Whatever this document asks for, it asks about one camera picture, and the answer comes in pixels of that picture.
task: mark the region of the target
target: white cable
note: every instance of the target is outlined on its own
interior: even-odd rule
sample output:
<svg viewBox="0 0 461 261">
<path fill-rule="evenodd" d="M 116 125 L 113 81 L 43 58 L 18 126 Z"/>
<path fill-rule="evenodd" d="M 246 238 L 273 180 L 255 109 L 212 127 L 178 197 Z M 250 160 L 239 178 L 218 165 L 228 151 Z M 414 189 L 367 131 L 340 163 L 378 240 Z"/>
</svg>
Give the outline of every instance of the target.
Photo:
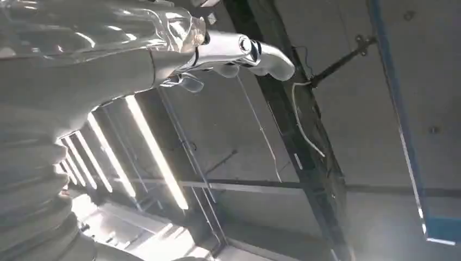
<svg viewBox="0 0 461 261">
<path fill-rule="evenodd" d="M 293 86 L 291 87 L 291 100 L 292 100 L 292 103 L 293 103 L 293 110 L 295 111 L 296 123 L 298 124 L 298 128 L 300 129 L 300 132 L 301 132 L 304 140 L 313 149 L 315 149 L 320 154 L 320 156 L 325 157 L 325 154 L 317 146 L 315 146 L 315 144 L 311 140 L 309 140 L 309 138 L 305 134 L 304 129 L 303 129 L 302 125 L 301 125 L 300 117 L 298 115 L 298 106 L 296 105 L 295 89 L 296 89 L 297 86 L 306 86 L 308 84 L 310 84 L 310 82 L 294 83 Z"/>
</svg>

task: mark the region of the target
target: black steel beam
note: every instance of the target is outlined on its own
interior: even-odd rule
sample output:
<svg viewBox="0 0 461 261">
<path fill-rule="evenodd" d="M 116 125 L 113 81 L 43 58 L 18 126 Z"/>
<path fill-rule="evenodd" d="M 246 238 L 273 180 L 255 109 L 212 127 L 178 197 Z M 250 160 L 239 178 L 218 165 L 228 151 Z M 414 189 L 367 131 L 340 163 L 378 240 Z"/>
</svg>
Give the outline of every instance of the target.
<svg viewBox="0 0 461 261">
<path fill-rule="evenodd" d="M 237 32 L 246 34 L 252 39 L 273 44 L 292 61 L 299 61 L 292 50 L 292 44 L 273 1 L 224 0 L 223 2 Z M 259 21 L 261 24 L 258 23 L 258 18 L 254 12 L 260 14 Z M 333 196 L 331 181 L 326 178 L 327 168 L 320 156 L 306 143 L 298 129 L 292 104 L 287 94 L 293 82 L 306 82 L 306 75 L 302 70 L 297 70 L 292 81 L 287 82 L 279 82 L 269 76 L 256 78 L 277 122 L 297 176 L 301 183 L 306 184 L 303 187 L 303 192 L 309 200 L 323 236 L 332 249 L 333 256 L 342 261 L 351 261 L 350 247 L 337 216 L 337 206 L 339 205 L 337 200 L 341 199 Z M 307 95 L 310 96 L 309 100 L 311 101 L 309 106 L 314 108 L 316 104 L 313 95 L 310 93 Z M 306 110 L 306 113 L 303 112 L 303 115 L 318 119 L 318 116 L 313 114 L 311 109 Z"/>
</svg>

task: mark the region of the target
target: metal rod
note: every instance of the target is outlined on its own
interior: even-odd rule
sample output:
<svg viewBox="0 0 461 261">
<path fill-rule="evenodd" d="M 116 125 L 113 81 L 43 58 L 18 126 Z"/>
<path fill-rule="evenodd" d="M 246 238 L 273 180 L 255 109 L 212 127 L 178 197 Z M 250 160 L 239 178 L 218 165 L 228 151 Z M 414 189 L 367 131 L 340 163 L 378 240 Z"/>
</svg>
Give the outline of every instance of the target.
<svg viewBox="0 0 461 261">
<path fill-rule="evenodd" d="M 315 75 L 312 77 L 311 84 L 309 85 L 311 88 L 317 88 L 318 84 L 327 78 L 328 76 L 334 74 L 338 69 L 343 67 L 345 64 L 347 64 L 349 61 L 351 61 L 354 57 L 357 55 L 361 54 L 363 51 L 365 51 L 370 45 L 373 45 L 376 43 L 376 38 L 371 37 L 361 45 L 357 47 L 354 51 L 350 52 L 349 54 L 345 55 L 341 59 L 339 59 L 336 63 L 330 65 L 327 67 L 325 70 L 323 70 L 321 73 Z"/>
<path fill-rule="evenodd" d="M 186 155 L 188 156 L 189 158 L 189 161 L 191 163 L 191 166 L 195 172 L 195 174 L 199 175 L 200 177 L 202 177 L 203 181 L 205 182 L 206 186 L 207 186 L 207 189 L 208 189 L 208 192 L 210 192 L 210 196 L 211 196 L 211 199 L 213 200 L 213 202 L 216 203 L 216 199 L 213 195 L 213 192 L 211 191 L 211 188 L 210 188 L 210 185 L 208 184 L 208 181 L 207 181 L 207 178 L 205 177 L 205 175 L 203 174 L 203 171 L 202 171 L 202 168 L 200 167 L 200 164 L 198 163 L 197 161 L 197 157 L 195 157 L 195 154 L 194 154 L 194 150 L 192 149 L 192 147 L 190 146 L 190 143 L 188 142 L 188 139 L 187 139 L 187 136 L 184 132 L 184 129 L 178 119 L 178 116 L 176 115 L 176 112 L 173 108 L 173 105 L 171 104 L 171 101 L 168 97 L 168 94 L 166 93 L 166 91 L 164 90 L 164 87 L 158 87 L 157 88 L 158 90 L 158 93 L 160 95 L 160 98 L 161 98 L 161 101 L 163 102 L 163 105 L 166 109 L 166 112 L 168 113 L 168 116 L 170 117 L 172 123 L 173 123 L 173 126 L 176 130 L 176 133 L 179 135 L 180 139 L 182 140 L 182 145 L 184 147 L 184 150 L 186 151 Z"/>
<path fill-rule="evenodd" d="M 222 230 L 221 223 L 219 222 L 219 219 L 216 216 L 215 209 L 213 208 L 213 205 L 211 205 L 210 199 L 208 198 L 207 192 L 205 191 L 205 188 L 202 188 L 203 193 L 205 194 L 205 198 L 207 199 L 208 204 L 210 205 L 211 212 L 213 213 L 213 216 L 215 217 L 217 226 L 219 227 L 219 230 L 221 231 L 222 237 L 224 238 L 224 241 L 226 242 L 226 245 L 229 245 L 229 242 L 227 242 L 226 239 L 226 234 L 224 234 L 224 231 Z"/>
<path fill-rule="evenodd" d="M 138 179 L 130 179 L 132 183 L 140 182 Z M 146 184 L 165 184 L 163 179 L 143 179 Z M 242 181 L 237 179 L 209 179 L 209 185 L 215 190 L 233 190 L 268 194 L 302 195 L 302 189 L 306 186 L 300 182 L 276 182 L 276 181 Z M 203 181 L 178 181 L 182 187 L 206 188 Z M 374 186 L 374 185 L 347 185 L 347 192 L 367 193 L 394 196 L 412 196 L 412 187 Z M 426 197 L 461 198 L 461 189 L 425 188 Z"/>
<path fill-rule="evenodd" d="M 269 139 L 267 138 L 266 131 L 264 131 L 263 125 L 259 121 L 258 115 L 256 114 L 256 111 L 254 109 L 253 103 L 251 103 L 250 97 L 248 96 L 248 93 L 245 89 L 245 86 L 240 79 L 240 76 L 237 75 L 237 81 L 239 82 L 240 87 L 242 88 L 242 91 L 245 94 L 246 101 L 248 102 L 248 105 L 250 105 L 251 112 L 253 113 L 254 118 L 256 119 L 256 122 L 258 123 L 259 130 L 263 134 L 264 140 L 266 141 L 267 147 L 269 148 L 269 151 L 271 152 L 272 159 L 274 161 L 274 166 L 275 166 L 275 174 L 277 175 L 278 181 L 282 182 L 282 179 L 280 178 L 280 173 L 278 173 L 278 166 L 277 166 L 277 157 L 275 156 L 275 153 L 272 149 L 271 143 L 269 142 Z"/>
<path fill-rule="evenodd" d="M 216 231 L 214 230 L 213 226 L 211 225 L 210 219 L 208 218 L 208 215 L 207 215 L 207 213 L 205 212 L 205 209 L 204 209 L 203 206 L 202 206 L 202 202 L 200 202 L 200 199 L 198 199 L 198 196 L 197 196 L 197 194 L 195 193 L 195 189 L 194 189 L 194 188 L 192 188 L 192 192 L 194 193 L 194 196 L 195 196 L 195 198 L 197 199 L 198 205 L 200 206 L 200 209 L 202 210 L 203 215 L 205 216 L 205 219 L 207 220 L 207 223 L 208 223 L 208 225 L 209 225 L 210 228 L 211 228 L 211 232 L 212 232 L 213 235 L 216 237 L 218 243 L 221 244 L 221 240 L 219 239 L 219 237 L 218 237 L 217 234 L 216 234 Z"/>
</svg>

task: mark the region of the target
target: plastic wrap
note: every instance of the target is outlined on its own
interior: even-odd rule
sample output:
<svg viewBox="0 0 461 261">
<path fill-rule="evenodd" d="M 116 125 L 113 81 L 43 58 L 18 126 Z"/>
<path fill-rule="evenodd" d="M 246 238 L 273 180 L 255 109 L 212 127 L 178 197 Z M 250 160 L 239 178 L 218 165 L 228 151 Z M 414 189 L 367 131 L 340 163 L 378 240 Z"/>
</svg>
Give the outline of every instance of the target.
<svg viewBox="0 0 461 261">
<path fill-rule="evenodd" d="M 0 0 L 0 60 L 81 63 L 138 48 L 193 52 L 205 23 L 167 1 Z"/>
</svg>

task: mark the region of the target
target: metal beam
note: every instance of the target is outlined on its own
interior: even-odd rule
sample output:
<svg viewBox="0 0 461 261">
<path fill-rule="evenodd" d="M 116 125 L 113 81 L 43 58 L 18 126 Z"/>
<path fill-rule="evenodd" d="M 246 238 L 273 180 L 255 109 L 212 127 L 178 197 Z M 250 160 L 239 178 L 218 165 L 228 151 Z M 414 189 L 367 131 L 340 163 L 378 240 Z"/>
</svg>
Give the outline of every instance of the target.
<svg viewBox="0 0 461 261">
<path fill-rule="evenodd" d="M 165 184 L 163 179 L 144 178 L 146 184 Z M 139 179 L 130 179 L 132 183 L 141 182 Z M 275 181 L 242 181 L 237 179 L 209 179 L 210 187 L 216 190 L 233 190 L 268 194 L 300 195 L 306 184 L 300 182 Z M 178 184 L 187 188 L 206 188 L 203 181 L 178 181 Z M 413 196 L 412 187 L 375 186 L 375 185 L 347 185 L 347 192 L 367 193 L 394 196 Z M 425 188 L 426 197 L 461 198 L 460 189 Z"/>
<path fill-rule="evenodd" d="M 286 33 L 280 14 L 274 1 L 249 1 L 249 0 L 224 0 L 223 1 L 237 32 L 248 35 L 250 38 L 267 42 L 280 48 L 293 62 L 299 58 L 292 50 L 292 44 Z M 346 235 L 340 224 L 341 217 L 337 216 L 338 209 L 342 209 L 340 197 L 334 196 L 332 180 L 327 178 L 328 167 L 317 152 L 306 143 L 296 122 L 294 110 L 288 91 L 293 83 L 304 83 L 307 77 L 298 64 L 294 77 L 287 82 L 277 81 L 269 76 L 256 77 L 261 91 L 270 107 L 273 117 L 290 156 L 296 174 L 303 187 L 315 218 L 332 250 L 332 255 L 341 261 L 351 261 L 350 247 Z M 302 121 L 310 124 L 314 129 L 315 124 L 321 125 L 316 111 L 315 98 L 309 90 L 300 92 L 306 99 L 300 103 L 305 116 Z M 327 147 L 328 161 L 335 161 L 334 155 Z"/>
<path fill-rule="evenodd" d="M 143 178 L 146 184 L 165 184 L 163 179 Z M 141 182 L 139 179 L 130 179 L 132 183 Z M 240 181 L 234 179 L 209 179 L 208 183 L 212 189 L 216 190 L 233 190 L 246 192 L 259 192 L 269 194 L 303 194 L 303 184 L 299 182 L 274 182 L 274 181 Z M 178 181 L 182 187 L 189 188 L 207 188 L 203 181 Z"/>
</svg>

